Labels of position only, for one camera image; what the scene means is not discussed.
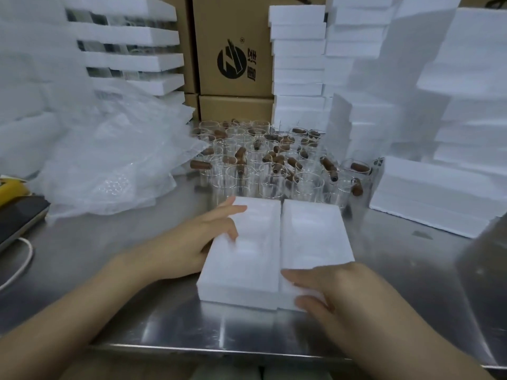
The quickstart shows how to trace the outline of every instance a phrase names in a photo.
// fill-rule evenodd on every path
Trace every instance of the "metal table surface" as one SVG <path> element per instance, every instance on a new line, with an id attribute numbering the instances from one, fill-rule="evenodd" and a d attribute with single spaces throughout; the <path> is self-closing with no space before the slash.
<path id="1" fill-rule="evenodd" d="M 0 293 L 0 335 L 95 274 L 111 255 L 211 208 L 196 175 L 157 205 L 114 216 L 42 224 L 29 234 L 29 270 Z M 507 218 L 476 240 L 367 208 L 351 198 L 344 220 L 355 258 L 384 276 L 434 329 L 489 368 L 507 369 Z M 0 282 L 26 256 L 0 255 Z M 108 350 L 254 355 L 343 362 L 305 314 L 200 302 L 197 276 L 155 283 L 132 299 L 93 345 Z"/>

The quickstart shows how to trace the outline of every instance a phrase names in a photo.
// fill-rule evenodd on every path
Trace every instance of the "smartphone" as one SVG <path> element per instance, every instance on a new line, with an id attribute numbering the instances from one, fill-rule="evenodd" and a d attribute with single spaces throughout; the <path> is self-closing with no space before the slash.
<path id="1" fill-rule="evenodd" d="M 0 207 L 0 252 L 44 219 L 49 203 L 42 196 L 22 196 Z"/>

